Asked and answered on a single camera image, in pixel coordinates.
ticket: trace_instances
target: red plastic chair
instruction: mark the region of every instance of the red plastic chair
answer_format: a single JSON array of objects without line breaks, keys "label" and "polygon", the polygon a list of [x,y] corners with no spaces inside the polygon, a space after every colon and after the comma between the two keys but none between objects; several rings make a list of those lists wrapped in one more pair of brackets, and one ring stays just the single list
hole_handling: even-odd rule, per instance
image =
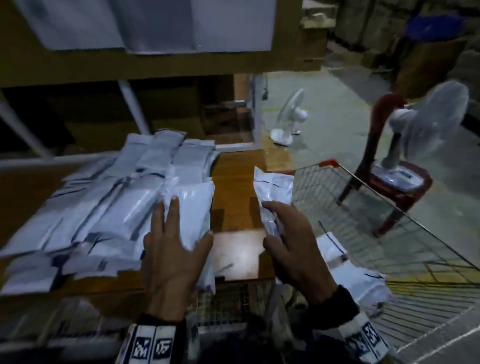
[{"label": "red plastic chair", "polygon": [[[370,131],[368,133],[363,159],[355,172],[355,176],[360,181],[370,186],[382,196],[392,200],[397,207],[382,225],[373,230],[373,234],[377,238],[385,235],[390,229],[392,229],[402,218],[403,212],[408,212],[413,205],[425,195],[433,184],[433,180],[426,170],[406,161],[401,161],[400,165],[423,178],[423,184],[414,190],[408,192],[400,191],[381,181],[371,173],[372,164],[375,161],[375,153],[378,148],[378,142],[380,141],[380,136],[382,135],[388,117],[395,109],[403,108],[406,104],[407,102],[403,97],[395,94],[384,95],[375,103],[370,114]],[[359,180],[354,177],[350,179],[338,198],[338,204],[341,204],[345,200],[352,188],[358,190],[361,187],[362,184]]]}]

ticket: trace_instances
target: wire shopping cart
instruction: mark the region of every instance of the wire shopping cart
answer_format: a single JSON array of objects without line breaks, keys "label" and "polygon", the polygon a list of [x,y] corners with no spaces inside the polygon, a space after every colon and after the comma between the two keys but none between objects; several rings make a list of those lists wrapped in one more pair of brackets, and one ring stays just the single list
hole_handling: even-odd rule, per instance
[{"label": "wire shopping cart", "polygon": [[402,351],[480,299],[480,270],[408,215],[375,238],[372,230],[395,206],[364,183],[339,203],[352,176],[336,160],[299,169],[293,203],[316,236],[331,231],[355,265],[388,275],[396,299],[374,321]]}]

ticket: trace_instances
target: wooden table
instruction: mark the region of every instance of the wooden table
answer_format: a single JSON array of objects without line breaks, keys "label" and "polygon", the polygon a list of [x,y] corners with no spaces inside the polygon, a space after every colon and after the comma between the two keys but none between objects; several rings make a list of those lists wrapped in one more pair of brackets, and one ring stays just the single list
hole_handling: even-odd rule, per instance
[{"label": "wooden table", "polygon": [[[222,153],[212,169],[215,183],[211,216],[215,233],[212,253],[215,272],[221,271],[225,281],[272,279],[275,276],[272,261],[264,253],[265,231],[253,189],[254,167],[267,170],[265,156],[271,153],[265,150]],[[0,206],[1,241],[7,241],[60,186],[62,176],[75,168],[63,166],[3,172],[0,179],[3,201]],[[7,260],[0,262],[1,272],[7,264]],[[120,272],[116,279],[68,279],[49,295],[62,297],[141,290],[139,272]]]}]

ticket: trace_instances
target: white fan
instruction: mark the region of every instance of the white fan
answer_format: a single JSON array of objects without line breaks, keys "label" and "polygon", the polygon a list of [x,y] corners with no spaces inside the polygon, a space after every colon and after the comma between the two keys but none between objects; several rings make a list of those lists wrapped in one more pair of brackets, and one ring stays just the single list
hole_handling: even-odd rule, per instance
[{"label": "white fan", "polygon": [[403,192],[421,186],[422,177],[399,165],[402,152],[408,161],[433,152],[453,135],[467,106],[468,88],[447,81],[427,94],[419,110],[396,109],[388,118],[394,132],[388,155],[374,163],[372,173]]},{"label": "white fan", "polygon": [[295,123],[307,120],[308,113],[300,109],[304,95],[303,88],[293,93],[278,113],[275,128],[270,132],[270,139],[275,143],[283,146],[292,144]]}]

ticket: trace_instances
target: hand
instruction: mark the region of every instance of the hand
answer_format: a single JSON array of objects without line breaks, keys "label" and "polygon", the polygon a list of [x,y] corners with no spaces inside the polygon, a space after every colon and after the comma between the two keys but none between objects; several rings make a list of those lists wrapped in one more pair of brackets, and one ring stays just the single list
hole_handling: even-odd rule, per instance
[{"label": "hand", "polygon": [[209,231],[194,251],[185,250],[180,242],[180,203],[174,196],[164,224],[164,206],[153,212],[150,232],[145,235],[145,257],[142,261],[142,283],[148,297],[146,313],[165,321],[184,319],[191,295],[208,253],[213,245]]},{"label": "hand", "polygon": [[309,304],[330,298],[337,289],[327,264],[317,246],[308,219],[295,207],[278,201],[264,201],[262,206],[276,213],[283,224],[283,244],[273,235],[264,239],[278,277],[299,290]]}]

